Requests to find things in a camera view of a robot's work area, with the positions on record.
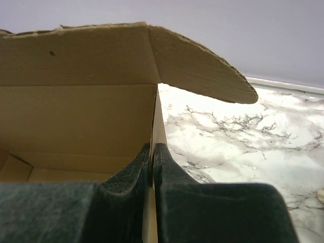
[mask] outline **cardboard flap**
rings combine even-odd
[[[150,26],[149,34],[162,83],[231,103],[258,100],[245,77],[208,48],[162,27]]]
[[[145,22],[19,34],[0,30],[0,86],[157,83],[226,102],[258,100],[223,58]]]
[[[145,23],[0,31],[0,86],[157,84]]]
[[[31,170],[32,166],[9,155],[0,169],[0,182],[26,182]]]

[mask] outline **white marble countertop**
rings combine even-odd
[[[159,85],[169,150],[201,183],[265,182],[284,197],[301,243],[324,242],[324,97],[256,89],[253,105]]]

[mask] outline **white wall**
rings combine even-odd
[[[143,20],[245,76],[324,88],[324,0],[0,0],[0,28],[11,32]]]

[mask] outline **cardboard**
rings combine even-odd
[[[152,155],[167,142],[159,83],[225,102],[258,100],[223,58],[144,22],[1,30],[0,181],[103,181],[144,143]]]

